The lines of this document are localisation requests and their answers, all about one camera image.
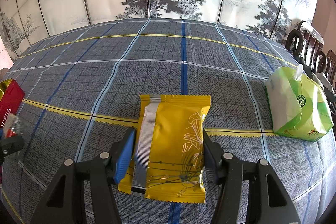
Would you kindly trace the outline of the yellow Wanjiyuan snack packet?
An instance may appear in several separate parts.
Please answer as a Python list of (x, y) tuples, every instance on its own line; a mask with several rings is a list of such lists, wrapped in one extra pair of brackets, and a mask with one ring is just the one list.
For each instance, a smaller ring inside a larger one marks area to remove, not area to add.
[(203, 122), (210, 96), (140, 96), (133, 159), (120, 192), (166, 202), (204, 203)]

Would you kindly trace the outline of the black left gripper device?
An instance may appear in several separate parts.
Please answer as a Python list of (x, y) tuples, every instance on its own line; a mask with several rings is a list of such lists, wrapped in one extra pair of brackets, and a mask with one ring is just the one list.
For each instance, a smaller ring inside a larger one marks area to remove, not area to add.
[(5, 157), (23, 149), (25, 141), (21, 135), (15, 135), (1, 140), (0, 165), (5, 161)]

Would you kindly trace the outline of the green white tissue pack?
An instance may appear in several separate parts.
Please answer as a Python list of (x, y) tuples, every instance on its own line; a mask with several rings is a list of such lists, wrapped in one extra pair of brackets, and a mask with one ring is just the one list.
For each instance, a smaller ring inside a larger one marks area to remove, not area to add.
[(265, 86), (275, 134), (318, 141), (333, 128), (326, 95), (303, 73), (302, 64), (277, 68)]

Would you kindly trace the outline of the gold toffee tin, red sides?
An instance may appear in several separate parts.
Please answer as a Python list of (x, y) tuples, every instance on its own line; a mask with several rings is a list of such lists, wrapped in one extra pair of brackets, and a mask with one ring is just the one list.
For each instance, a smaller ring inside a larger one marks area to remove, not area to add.
[(0, 122), (4, 128), (9, 114), (16, 114), (25, 93), (15, 79), (2, 81), (0, 92)]

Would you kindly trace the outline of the grey blue plaid tablecloth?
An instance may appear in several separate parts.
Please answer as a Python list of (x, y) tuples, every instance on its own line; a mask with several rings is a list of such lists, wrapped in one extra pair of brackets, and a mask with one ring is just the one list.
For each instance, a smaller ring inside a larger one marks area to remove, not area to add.
[(241, 160), (267, 159), (302, 223), (315, 223), (335, 194), (335, 138), (272, 134), (265, 82), (295, 67), (280, 44), (216, 24), (129, 19), (44, 38), (6, 74), (25, 93), (18, 109), (25, 147), (3, 164), (1, 201), (29, 223), (66, 159), (91, 160), (138, 120), (141, 94), (211, 96), (210, 137)]

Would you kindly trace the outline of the dark wooden chair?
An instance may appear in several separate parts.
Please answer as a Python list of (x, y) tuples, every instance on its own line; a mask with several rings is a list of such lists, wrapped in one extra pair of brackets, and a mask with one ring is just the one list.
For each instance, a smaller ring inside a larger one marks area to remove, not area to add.
[(335, 114), (335, 53), (331, 50), (324, 53), (323, 46), (323, 37), (304, 20), (290, 31), (285, 43), (306, 74), (320, 81)]

